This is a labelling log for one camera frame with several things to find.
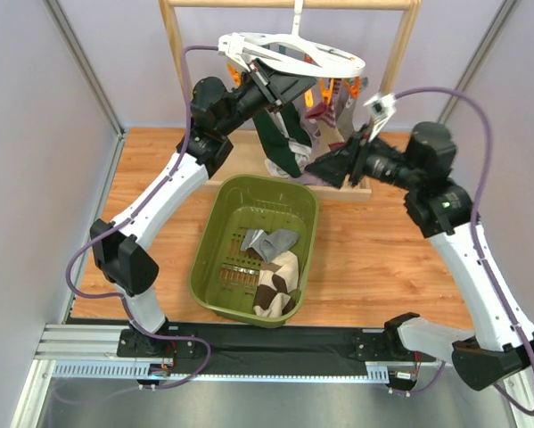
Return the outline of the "yellow-orange clothes clip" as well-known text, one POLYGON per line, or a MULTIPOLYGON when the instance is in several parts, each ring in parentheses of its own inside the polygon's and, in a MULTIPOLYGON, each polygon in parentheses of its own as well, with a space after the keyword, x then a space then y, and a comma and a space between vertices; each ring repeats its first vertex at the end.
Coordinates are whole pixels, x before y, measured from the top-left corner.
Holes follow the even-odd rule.
POLYGON ((314 95, 311 89, 307 90, 304 93, 304 102, 308 109, 311 109, 314 106, 314 95))

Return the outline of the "white round clip hanger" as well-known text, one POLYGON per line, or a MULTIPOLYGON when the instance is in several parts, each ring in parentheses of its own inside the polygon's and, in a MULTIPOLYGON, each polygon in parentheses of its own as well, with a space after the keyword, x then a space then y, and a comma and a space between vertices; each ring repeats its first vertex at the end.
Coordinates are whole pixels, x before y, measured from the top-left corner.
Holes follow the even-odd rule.
POLYGON ((256 57, 275 71, 315 78, 358 78, 366 67, 364 60, 339 48, 309 41, 300 36, 304 3, 294 3, 289 33, 245 32, 245 40, 256 57))

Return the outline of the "dark green sock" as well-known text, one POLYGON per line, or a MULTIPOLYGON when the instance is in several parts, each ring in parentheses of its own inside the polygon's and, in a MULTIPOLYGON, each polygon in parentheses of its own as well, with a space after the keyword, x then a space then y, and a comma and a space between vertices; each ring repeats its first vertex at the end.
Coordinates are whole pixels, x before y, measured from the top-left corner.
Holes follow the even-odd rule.
POLYGON ((301 137, 308 139, 300 128, 299 114, 292 103, 285 105, 278 113, 262 110, 252 119, 252 122, 264 152, 268 144, 281 144, 287 139, 297 141, 297 138, 301 137))

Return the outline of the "grey striped sock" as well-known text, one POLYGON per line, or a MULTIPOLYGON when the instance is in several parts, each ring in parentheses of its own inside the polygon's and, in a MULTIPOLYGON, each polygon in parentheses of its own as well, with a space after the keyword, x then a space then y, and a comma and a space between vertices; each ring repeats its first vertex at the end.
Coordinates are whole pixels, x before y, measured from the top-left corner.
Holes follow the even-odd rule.
POLYGON ((269 263, 299 240, 300 235, 292 230, 279 228, 269 234, 263 229, 249 229, 243 238, 241 250, 253 250, 269 263))

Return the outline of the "maroon purple striped sock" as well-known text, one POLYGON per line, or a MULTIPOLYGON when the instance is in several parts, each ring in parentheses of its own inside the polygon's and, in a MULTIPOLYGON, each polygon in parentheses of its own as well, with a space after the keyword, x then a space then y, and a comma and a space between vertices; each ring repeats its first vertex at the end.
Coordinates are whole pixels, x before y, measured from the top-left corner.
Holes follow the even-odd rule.
POLYGON ((321 102, 310 110, 307 110, 305 119, 309 123, 317 126, 325 125, 331 129, 336 129, 337 123, 333 101, 330 101, 329 103, 321 102))

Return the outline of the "pink sock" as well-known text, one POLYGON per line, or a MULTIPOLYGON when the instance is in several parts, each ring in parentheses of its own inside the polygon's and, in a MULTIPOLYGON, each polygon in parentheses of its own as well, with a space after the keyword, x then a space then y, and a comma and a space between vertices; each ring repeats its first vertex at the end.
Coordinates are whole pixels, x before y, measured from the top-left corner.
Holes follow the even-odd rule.
POLYGON ((293 105, 299 114, 300 128, 308 136, 307 140, 303 137, 297 138, 299 144, 305 146, 305 149, 302 150, 304 154, 300 154, 297 160, 301 175, 295 178, 295 181, 303 185, 324 186, 325 182, 323 180, 311 175, 305 170, 305 167, 315 159, 321 149, 321 132, 319 126, 315 119, 306 118, 307 107, 303 95, 297 101, 294 101, 293 105))

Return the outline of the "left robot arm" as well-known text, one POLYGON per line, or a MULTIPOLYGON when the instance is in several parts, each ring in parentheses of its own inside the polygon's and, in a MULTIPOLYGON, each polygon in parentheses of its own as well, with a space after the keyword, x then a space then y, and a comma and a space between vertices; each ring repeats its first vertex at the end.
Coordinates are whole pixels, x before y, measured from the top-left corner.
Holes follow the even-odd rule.
POLYGON ((115 219, 98 219, 90 228, 96 267, 114 284, 132 330, 151 341, 164 341, 168 322, 154 288, 159 266, 148 253, 160 230, 225 163, 233 149, 230 134, 260 113, 280 111, 316 82, 261 60, 249 67, 232 90, 215 77, 193 87, 185 136, 165 169, 115 219))

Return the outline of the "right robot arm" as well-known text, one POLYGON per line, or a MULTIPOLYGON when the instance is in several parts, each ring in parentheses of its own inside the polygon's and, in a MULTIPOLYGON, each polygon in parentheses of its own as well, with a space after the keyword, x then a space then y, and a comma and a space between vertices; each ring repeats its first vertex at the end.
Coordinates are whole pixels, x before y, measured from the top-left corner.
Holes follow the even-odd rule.
POLYGON ((403 152, 369 136, 367 127, 360 128, 306 171, 335 188, 370 177, 405 190, 407 215, 445 262, 473 322, 467 331, 413 312, 394 317, 384 325, 389 353, 404 357, 415 351, 449 362, 475 391, 527 368, 528 350, 491 283, 500 274, 490 275, 483 266, 491 254, 480 221, 471 217, 472 199, 449 176, 456 157, 450 131, 420 122, 403 152))

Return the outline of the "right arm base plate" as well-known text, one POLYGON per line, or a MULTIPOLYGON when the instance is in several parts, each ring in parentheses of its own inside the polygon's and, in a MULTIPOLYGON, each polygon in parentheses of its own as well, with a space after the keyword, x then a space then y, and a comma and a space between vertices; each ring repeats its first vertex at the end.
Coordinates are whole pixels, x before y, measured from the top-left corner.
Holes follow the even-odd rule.
POLYGON ((360 328, 353 333, 354 356, 362 361, 433 362, 434 357, 407 350, 399 339, 380 328, 360 328))

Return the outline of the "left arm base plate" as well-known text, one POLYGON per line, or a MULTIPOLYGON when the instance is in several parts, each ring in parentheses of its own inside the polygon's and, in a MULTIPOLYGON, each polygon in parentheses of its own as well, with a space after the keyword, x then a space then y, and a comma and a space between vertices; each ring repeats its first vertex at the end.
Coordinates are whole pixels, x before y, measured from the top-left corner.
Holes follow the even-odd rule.
POLYGON ((130 327, 121 331, 116 354, 121 358, 196 358, 204 356, 205 346, 194 340, 155 339, 130 327))

